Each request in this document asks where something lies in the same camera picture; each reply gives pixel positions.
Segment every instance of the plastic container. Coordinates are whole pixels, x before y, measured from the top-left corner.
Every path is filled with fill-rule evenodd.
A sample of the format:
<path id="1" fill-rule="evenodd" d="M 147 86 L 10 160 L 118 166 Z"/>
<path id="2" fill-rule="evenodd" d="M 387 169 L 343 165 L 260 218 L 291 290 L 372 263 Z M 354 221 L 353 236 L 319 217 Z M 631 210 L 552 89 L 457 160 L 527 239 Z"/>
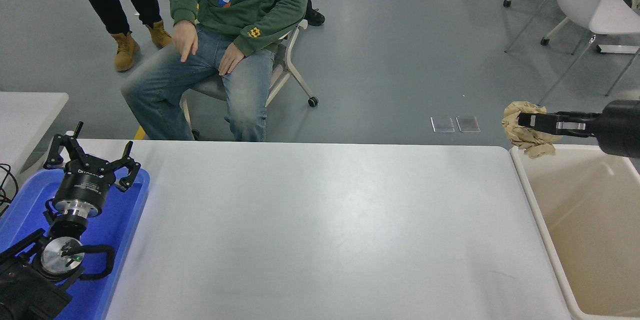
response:
<path id="1" fill-rule="evenodd" d="M 18 242 L 39 228 L 49 230 L 42 212 L 45 201 L 58 190 L 62 170 L 40 170 L 32 175 L 20 189 L 13 203 L 0 219 L 0 251 Z M 126 169 L 116 172 L 118 178 Z M 118 282 L 124 259 L 133 239 L 138 220 L 147 199 L 149 174 L 140 169 L 133 186 L 120 192 L 113 186 L 107 195 L 102 214 L 89 218 L 87 230 L 80 241 L 85 245 L 111 245 L 116 251 L 113 271 L 97 281 L 76 281 L 69 289 L 73 300 L 55 318 L 56 320 L 103 320 Z M 105 268 L 103 254 L 89 254 L 82 265 L 85 273 L 101 272 Z"/>
<path id="2" fill-rule="evenodd" d="M 640 176 L 598 146 L 510 151 L 553 270 L 576 320 L 640 318 Z"/>

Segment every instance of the tabletop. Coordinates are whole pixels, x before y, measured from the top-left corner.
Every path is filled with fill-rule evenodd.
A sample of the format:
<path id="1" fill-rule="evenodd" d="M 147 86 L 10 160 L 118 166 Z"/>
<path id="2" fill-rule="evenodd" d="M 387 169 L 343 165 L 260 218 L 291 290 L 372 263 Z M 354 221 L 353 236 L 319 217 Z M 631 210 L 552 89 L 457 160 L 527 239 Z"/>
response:
<path id="1" fill-rule="evenodd" d="M 0 163 L 18 174 L 69 100 L 55 92 L 0 92 Z"/>
<path id="2" fill-rule="evenodd" d="M 106 160 L 125 145 L 79 141 Z M 107 320 L 570 318 L 501 147 L 135 141 L 132 157 L 150 188 Z"/>

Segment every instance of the crumpled paper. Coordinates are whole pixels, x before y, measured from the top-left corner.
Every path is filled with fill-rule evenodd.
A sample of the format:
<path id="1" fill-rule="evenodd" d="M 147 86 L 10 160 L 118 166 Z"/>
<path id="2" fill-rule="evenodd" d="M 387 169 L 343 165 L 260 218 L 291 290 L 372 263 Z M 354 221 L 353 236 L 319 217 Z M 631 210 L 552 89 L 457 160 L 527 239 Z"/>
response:
<path id="1" fill-rule="evenodd" d="M 547 113 L 545 107 L 537 107 L 533 103 L 527 101 L 514 101 L 504 110 L 504 118 L 502 126 L 509 141 L 524 149 L 524 153 L 529 158 L 538 158 L 546 154 L 556 154 L 556 148 L 553 142 L 562 138 L 562 136 L 551 135 L 531 128 L 518 125 L 518 115 L 521 113 Z"/>

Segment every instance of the gray floor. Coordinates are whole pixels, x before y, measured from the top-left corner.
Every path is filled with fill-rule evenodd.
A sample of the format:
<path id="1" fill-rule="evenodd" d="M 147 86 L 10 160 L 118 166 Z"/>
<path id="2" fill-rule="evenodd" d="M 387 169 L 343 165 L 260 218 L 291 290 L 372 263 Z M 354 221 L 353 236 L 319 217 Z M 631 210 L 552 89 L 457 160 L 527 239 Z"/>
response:
<path id="1" fill-rule="evenodd" d="M 129 0 L 121 0 L 138 64 L 155 53 Z M 169 0 L 159 0 L 167 23 Z M 294 62 L 320 101 L 288 83 L 268 108 L 271 142 L 492 145 L 510 147 L 501 127 L 511 101 L 536 101 L 569 65 L 582 33 L 567 26 L 539 45 L 563 15 L 554 2 L 509 54 L 506 44 L 542 0 L 313 0 L 326 15 L 299 39 Z M 82 137 L 132 138 L 138 124 L 120 94 L 131 72 L 113 69 L 116 46 L 87 0 L 0 0 L 0 90 L 67 92 L 70 99 L 36 153 L 55 132 L 84 121 Z M 601 44 L 638 44 L 608 37 Z M 628 55 L 591 51 L 549 97 L 551 112 L 601 112 L 614 99 L 638 99 L 640 65 L 611 97 L 603 94 Z M 193 124 L 207 140 L 231 140 L 224 103 L 188 94 Z M 430 117 L 475 116 L 480 133 L 434 133 Z M 562 143 L 595 144 L 567 138 Z"/>

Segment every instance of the wire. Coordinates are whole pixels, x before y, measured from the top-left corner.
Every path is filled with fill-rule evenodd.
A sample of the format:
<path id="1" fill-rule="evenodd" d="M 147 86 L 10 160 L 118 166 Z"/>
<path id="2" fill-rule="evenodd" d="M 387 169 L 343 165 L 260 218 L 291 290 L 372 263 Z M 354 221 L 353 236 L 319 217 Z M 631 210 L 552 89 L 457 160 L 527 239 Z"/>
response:
<path id="1" fill-rule="evenodd" d="M 0 183 L 0 204 L 6 204 L 2 211 L 0 211 L 0 217 L 2 217 L 7 208 L 9 208 L 9 204 L 16 198 L 16 194 L 18 193 L 18 181 L 16 180 L 16 177 L 11 174 L 11 165 L 9 165 L 8 163 L 0 163 L 0 169 L 6 172 L 4 178 L 2 179 L 2 183 Z M 13 196 L 10 198 L 9 196 L 7 196 L 7 191 L 5 190 L 5 183 L 9 178 L 11 178 L 11 180 L 13 181 L 13 185 L 15 186 Z"/>

